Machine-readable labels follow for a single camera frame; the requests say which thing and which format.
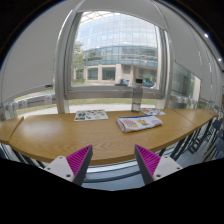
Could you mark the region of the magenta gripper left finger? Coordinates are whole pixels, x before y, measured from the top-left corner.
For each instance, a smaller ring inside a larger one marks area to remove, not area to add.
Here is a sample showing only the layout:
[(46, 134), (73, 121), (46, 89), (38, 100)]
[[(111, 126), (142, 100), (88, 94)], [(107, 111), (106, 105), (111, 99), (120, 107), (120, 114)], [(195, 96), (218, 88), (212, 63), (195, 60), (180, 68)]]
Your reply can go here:
[(81, 186), (92, 155), (92, 146), (88, 145), (67, 157), (58, 156), (44, 170)]

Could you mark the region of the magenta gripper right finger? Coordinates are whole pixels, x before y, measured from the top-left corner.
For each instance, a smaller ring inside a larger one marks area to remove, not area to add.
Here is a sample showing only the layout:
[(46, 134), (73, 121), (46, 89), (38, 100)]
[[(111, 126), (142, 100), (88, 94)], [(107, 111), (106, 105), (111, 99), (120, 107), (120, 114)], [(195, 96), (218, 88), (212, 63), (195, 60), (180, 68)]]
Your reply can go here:
[(134, 154), (145, 184), (152, 183), (182, 169), (171, 157), (159, 156), (139, 145), (135, 146)]

